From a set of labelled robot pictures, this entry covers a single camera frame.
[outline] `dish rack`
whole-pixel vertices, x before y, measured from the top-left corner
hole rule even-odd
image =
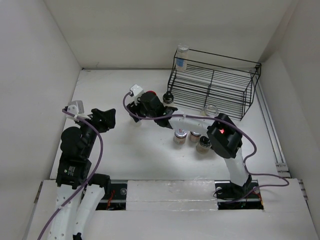
[[[207,61],[196,60],[192,53]],[[213,105],[219,113],[242,120],[253,104],[262,64],[195,49],[189,49],[188,54],[188,59],[181,58],[187,61],[185,71],[176,69],[177,51],[173,58],[167,90],[173,94],[175,104],[199,112]],[[236,68],[212,64],[216,62]]]

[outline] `white panel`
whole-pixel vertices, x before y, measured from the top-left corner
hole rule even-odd
[[[261,84],[272,120],[293,177],[303,179],[308,205],[317,230],[320,230],[318,189],[320,150],[303,113],[288,72],[276,52],[263,64]]]
[[[0,181],[48,177],[80,67],[40,0],[0,1]]]
[[[0,233],[3,240],[21,240],[33,212],[41,181],[0,182]]]
[[[168,68],[179,42],[257,61],[291,0],[45,2],[82,67]]]
[[[268,45],[264,49],[263,54],[261,55],[260,62],[265,62],[268,60],[268,58],[271,57],[272,54],[275,53],[275,51],[278,50],[279,45],[281,44],[282,39],[284,38],[284,35],[286,33],[287,26],[289,24],[289,21],[291,19],[292,14],[294,13],[296,6],[298,4],[299,0],[292,0],[290,6],[286,10],[280,24],[276,28],[272,38],[270,39]]]
[[[266,199],[272,205],[275,201],[291,208],[278,208],[273,212],[262,210],[219,210],[219,211],[95,211],[84,234],[85,239],[154,239],[154,240],[318,240],[306,203],[296,180],[290,180],[292,187],[279,188],[279,192],[266,189],[265,194],[274,196]],[[156,183],[165,189],[165,185]],[[56,185],[45,181],[35,210],[27,240],[37,239],[43,225],[54,210]]]
[[[287,187],[261,189],[265,212],[308,212],[298,180],[289,181]],[[266,182],[279,183],[274,178]],[[127,189],[127,211],[218,210],[217,199],[213,197],[215,182],[211,180],[129,181]]]
[[[279,54],[320,147],[320,1],[301,0],[285,32]]]
[[[86,113],[93,108],[104,111],[116,109],[115,128],[102,134],[104,152],[98,172],[118,180],[230,179],[224,159],[214,151],[200,154],[196,151],[196,144],[188,139],[184,145],[177,145],[173,141],[172,129],[160,127],[153,121],[142,121],[140,126],[136,126],[125,111],[122,100],[132,85],[139,84],[145,91],[153,90],[162,98],[169,75],[169,70],[81,71],[73,99],[83,101]],[[68,120],[65,128],[74,125],[72,120]],[[257,145],[257,154],[247,161],[249,170],[277,174],[275,155],[258,101],[253,102],[236,125]],[[99,151],[97,141],[90,155],[93,165]],[[251,144],[243,138],[243,156],[252,151]],[[50,176],[52,179],[57,176],[60,156],[61,150],[58,149]]]

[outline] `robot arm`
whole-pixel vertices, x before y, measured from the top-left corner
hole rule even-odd
[[[82,116],[84,113],[81,101],[71,102],[64,110],[75,116]],[[100,111],[95,108],[91,112],[89,116],[82,117],[99,133],[105,133],[115,127],[115,109]],[[82,240],[86,223],[96,210],[99,201],[110,190],[110,177],[96,173],[88,182],[83,199],[79,192],[61,207],[86,182],[91,167],[89,157],[97,138],[97,133],[91,127],[73,119],[80,127],[69,127],[61,135],[62,154],[56,177],[55,206],[56,210],[58,208],[61,210],[52,221],[48,240]]]
[[[164,106],[155,92],[144,92],[138,85],[134,85],[130,92],[131,96],[134,97],[134,101],[129,103],[127,108],[137,116],[156,118],[172,114],[182,115],[181,117],[168,117],[154,121],[160,127],[184,129],[209,138],[212,145],[211,149],[224,158],[230,173],[230,187],[224,189],[224,191],[228,191],[228,195],[232,196],[233,199],[240,198],[247,193],[252,177],[246,171],[243,163],[242,135],[232,127],[219,122],[219,120],[222,120],[235,126],[226,114],[220,113],[216,117],[216,121],[201,119],[201,116],[186,114],[176,107]],[[194,116],[195,118],[184,117],[185,115]],[[135,122],[139,121],[134,116],[132,118]]]

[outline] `white floor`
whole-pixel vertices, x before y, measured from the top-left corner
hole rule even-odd
[[[192,180],[130,181],[127,210],[96,211],[85,233],[86,239],[318,239],[297,180],[290,180],[288,187],[262,190],[263,211],[217,211],[211,180],[230,179],[224,160],[213,151],[198,154],[189,141],[176,145],[173,130],[154,122],[145,121],[141,126],[133,123],[123,109],[123,96],[132,85],[138,84],[162,97],[169,75],[168,70],[81,71],[73,100],[82,100],[87,114],[93,108],[116,109],[115,129],[102,134],[104,153],[98,173],[108,174],[114,180]],[[72,120],[67,120],[64,128],[74,125]],[[258,101],[254,101],[236,125],[258,148],[257,154],[247,161],[249,170],[277,174],[275,154]],[[99,149],[97,142],[90,156],[93,165]],[[244,139],[243,155],[252,150]],[[50,176],[53,180],[44,182],[28,240],[37,238],[54,210],[54,179],[60,155],[58,150]],[[281,183],[272,177],[259,177],[258,181],[260,185]],[[172,191],[171,183],[177,184],[179,190]],[[206,183],[206,187],[195,187],[199,183]]]
[[[124,110],[122,100],[132,85],[138,84],[145,91],[153,90],[162,99],[169,75],[169,70],[81,71],[73,100],[82,100],[86,113],[93,108],[116,109],[115,129],[102,134],[105,148],[98,172],[117,180],[230,179],[225,161],[213,151],[201,155],[189,141],[178,146],[173,142],[173,130],[159,127],[153,121],[143,121],[141,126],[136,126]],[[275,155],[258,101],[254,101],[242,121],[236,124],[258,148],[257,154],[247,161],[249,170],[277,174]],[[67,120],[64,128],[74,125],[72,120]],[[242,139],[242,152],[246,156],[253,147]],[[97,142],[90,156],[93,165],[99,150]],[[56,179],[60,156],[58,150],[51,179]]]
[[[23,239],[40,183],[40,180],[0,183],[0,239]]]

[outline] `glass jar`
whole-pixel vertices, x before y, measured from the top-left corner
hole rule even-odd
[[[200,115],[215,118],[219,115],[219,109],[215,105],[207,105],[202,109]]]
[[[200,137],[199,142],[197,143],[195,148],[200,154],[206,154],[207,152],[209,152],[211,148],[209,138],[207,138],[206,136]]]
[[[177,129],[174,131],[173,141],[176,144],[184,144],[187,138],[187,131],[183,129]]]
[[[191,131],[190,134],[189,134],[189,139],[193,143],[197,143],[199,141],[200,137],[201,137],[201,134],[200,133],[196,133],[194,131]]]

